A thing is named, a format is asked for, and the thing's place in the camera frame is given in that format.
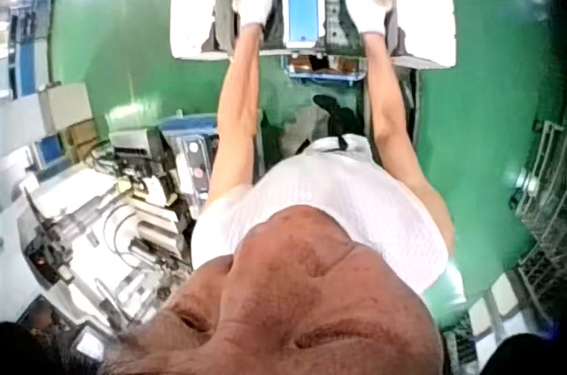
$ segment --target machine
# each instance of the machine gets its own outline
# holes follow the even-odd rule
[[[363,56],[345,0],[274,0],[261,55]],[[232,0],[172,0],[170,43],[178,59],[226,59],[238,36]],[[453,0],[392,0],[386,43],[397,66],[456,63]]]
[[[217,146],[214,116],[117,131],[89,152],[92,169],[25,191],[19,247],[37,300],[66,308],[68,326],[86,313],[89,340],[151,318],[192,272],[190,235]]]

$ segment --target short sleeve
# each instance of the short sleeve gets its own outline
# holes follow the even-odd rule
[[[408,204],[404,228],[384,237],[383,257],[415,293],[422,294],[441,277],[449,262],[447,245],[425,205],[404,185]]]
[[[252,189],[250,185],[240,185],[216,200],[198,218],[191,237],[191,261],[193,269],[222,255],[233,254],[229,246],[225,228],[230,215],[237,210],[238,203]]]

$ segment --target floor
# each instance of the floor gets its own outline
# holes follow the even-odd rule
[[[542,96],[562,80],[545,10],[533,10],[533,1],[541,0],[455,0],[458,66],[423,74],[418,154],[456,227],[454,264],[426,296],[443,324],[530,244],[508,200],[536,111],[556,115]],[[169,0],[57,0],[53,22],[54,79],[87,83],[101,136],[178,110],[215,112],[227,64],[171,57]],[[320,91],[291,82],[277,59],[263,59],[260,70],[260,104],[275,126]]]

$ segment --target white shirt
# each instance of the white shirt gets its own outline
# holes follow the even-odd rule
[[[273,167],[256,185],[238,186],[199,217],[191,239],[195,269],[233,254],[248,231],[297,205],[331,216],[352,240],[381,254],[421,294],[443,273],[448,251],[423,203],[373,160],[364,137],[346,135],[346,152],[327,137]]]

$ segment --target wire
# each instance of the wire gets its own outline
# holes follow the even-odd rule
[[[127,206],[128,206],[128,204],[121,204],[121,205],[118,205],[117,207],[114,207],[114,208],[111,210],[111,212],[108,213],[108,216],[106,217],[105,222],[104,222],[104,224],[103,224],[103,239],[105,240],[106,247],[107,247],[108,249],[110,249],[110,251],[111,251],[113,254],[116,254],[118,251],[117,251],[117,250],[113,250],[113,249],[110,247],[110,244],[108,243],[108,239],[107,239],[107,237],[106,237],[106,226],[108,225],[108,222],[110,221],[110,219],[112,218],[112,216],[113,216],[114,214],[116,214],[116,212],[117,212],[119,209],[124,208],[124,207],[127,207]]]
[[[122,219],[122,221],[120,221],[120,223],[116,224],[116,228],[114,229],[114,234],[113,234],[113,246],[114,246],[114,249],[115,249],[114,253],[115,253],[116,255],[118,255],[118,256],[120,257],[120,259],[124,262],[124,264],[126,264],[127,266],[129,266],[131,269],[137,269],[137,267],[132,266],[130,263],[128,263],[126,260],[124,260],[124,257],[123,257],[122,255],[128,254],[128,253],[119,253],[119,252],[118,252],[118,247],[117,247],[117,244],[116,244],[116,238],[118,237],[118,232],[120,231],[120,227],[122,227],[122,225],[123,225],[125,222],[127,222],[130,218],[132,218],[132,217],[134,217],[134,216],[136,216],[136,215],[137,215],[137,213],[134,212],[134,213],[132,213],[132,214],[127,215],[126,217],[124,217],[124,218]]]

